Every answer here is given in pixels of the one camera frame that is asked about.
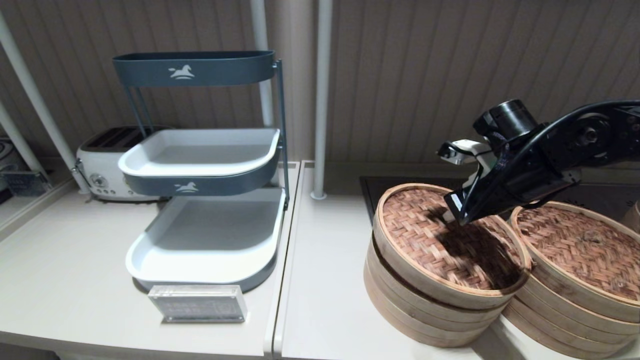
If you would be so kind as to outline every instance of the toaster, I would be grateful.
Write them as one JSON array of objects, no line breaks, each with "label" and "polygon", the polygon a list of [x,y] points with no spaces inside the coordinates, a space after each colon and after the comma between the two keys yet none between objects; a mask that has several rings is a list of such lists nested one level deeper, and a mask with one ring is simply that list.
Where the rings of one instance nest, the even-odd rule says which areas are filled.
[{"label": "toaster", "polygon": [[[170,129],[154,126],[156,131]],[[147,134],[151,129],[145,128]],[[99,199],[108,201],[152,201],[158,196],[141,195],[131,190],[118,160],[144,139],[138,126],[119,126],[107,129],[85,141],[77,151],[77,168]]]}]

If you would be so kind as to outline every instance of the black robotic arm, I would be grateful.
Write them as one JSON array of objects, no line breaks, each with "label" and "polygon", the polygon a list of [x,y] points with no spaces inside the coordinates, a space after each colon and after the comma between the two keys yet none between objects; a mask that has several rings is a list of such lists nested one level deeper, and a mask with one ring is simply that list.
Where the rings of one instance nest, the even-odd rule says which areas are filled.
[{"label": "black robotic arm", "polygon": [[479,170],[445,201],[465,225],[516,206],[542,206],[580,181],[580,168],[640,161],[640,100],[605,101],[578,108],[553,123],[538,124],[519,100],[480,116],[474,129],[488,142],[445,142],[438,155]]}]

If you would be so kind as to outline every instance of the white countertop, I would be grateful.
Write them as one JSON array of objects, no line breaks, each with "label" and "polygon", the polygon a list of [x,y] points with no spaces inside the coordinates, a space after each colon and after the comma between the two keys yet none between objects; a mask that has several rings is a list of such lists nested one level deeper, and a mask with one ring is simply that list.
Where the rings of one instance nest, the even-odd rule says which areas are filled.
[{"label": "white countertop", "polygon": [[[291,229],[274,353],[285,359],[567,360],[504,317],[469,347],[436,348],[397,331],[371,304],[362,278],[371,223],[359,176],[430,176],[417,166],[327,166],[325,200],[313,200],[312,163],[303,163]],[[615,359],[640,359],[640,340]]]},{"label": "white countertop", "polygon": [[[297,164],[289,179],[293,195]],[[68,192],[0,242],[0,342],[116,359],[270,356],[294,197],[276,269],[245,294],[239,324],[162,323],[125,268],[157,204],[87,200]]]}]

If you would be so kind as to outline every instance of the horse logo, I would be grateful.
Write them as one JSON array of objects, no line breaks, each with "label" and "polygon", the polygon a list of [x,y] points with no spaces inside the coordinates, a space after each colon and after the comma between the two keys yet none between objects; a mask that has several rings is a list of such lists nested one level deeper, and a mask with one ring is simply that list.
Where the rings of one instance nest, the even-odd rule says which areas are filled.
[{"label": "horse logo", "polygon": [[191,73],[191,67],[189,65],[185,65],[182,69],[169,68],[169,71],[173,71],[171,75],[172,79],[193,79],[196,76]]},{"label": "horse logo", "polygon": [[175,192],[177,193],[195,193],[198,191],[198,189],[196,189],[196,184],[193,182],[188,183],[187,185],[175,184],[174,186],[177,188],[175,189]]}]

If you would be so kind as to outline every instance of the white pole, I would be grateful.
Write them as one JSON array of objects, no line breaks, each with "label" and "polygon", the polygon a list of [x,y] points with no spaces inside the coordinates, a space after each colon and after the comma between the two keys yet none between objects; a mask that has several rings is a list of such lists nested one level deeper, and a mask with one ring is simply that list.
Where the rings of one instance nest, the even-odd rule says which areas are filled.
[{"label": "white pole", "polygon": [[44,103],[44,99],[42,99],[42,95],[40,95],[40,91],[38,91],[38,87],[36,86],[35,81],[33,81],[33,76],[31,76],[31,73],[27,68],[27,64],[24,62],[24,58],[22,58],[20,50],[18,50],[18,46],[9,31],[9,27],[4,21],[2,12],[0,12],[0,43],[2,43],[2,47],[4,48],[16,75],[18,75],[18,79],[20,79],[24,91],[27,93],[29,100],[31,100],[34,109],[38,113],[42,125],[44,125],[44,128],[47,130],[51,140],[53,140],[53,144],[56,146],[60,156],[62,156],[62,160],[64,160],[67,168],[76,179],[78,186],[80,186],[80,193],[89,193],[89,187],[82,178],[82,175],[75,169],[76,157],[74,156],[74,153],[71,152],[69,145],[53,120],[47,105]]},{"label": "white pole", "polygon": [[316,81],[316,166],[314,169],[315,200],[326,198],[324,192],[324,152],[326,148],[326,116],[329,106],[329,64],[331,56],[331,16],[333,0],[318,2],[318,59]]},{"label": "white pole", "polygon": [[[268,50],[267,16],[264,11],[264,0],[251,0],[251,19],[253,21],[253,38],[255,48]],[[271,80],[260,82],[260,103],[262,105],[262,122],[265,127],[273,126],[273,98]]]},{"label": "white pole", "polygon": [[9,113],[7,112],[4,104],[1,101],[0,126],[3,127],[4,131],[9,136],[9,139],[11,139],[11,142],[22,156],[22,159],[24,159],[24,162],[27,163],[31,171],[37,171],[41,173],[48,182],[51,182],[51,179],[49,179],[47,172],[44,170],[36,156],[33,154],[33,151],[31,151],[29,144],[27,144],[27,141],[24,139],[22,134],[20,134],[20,131],[15,126],[15,123],[9,116]]}]

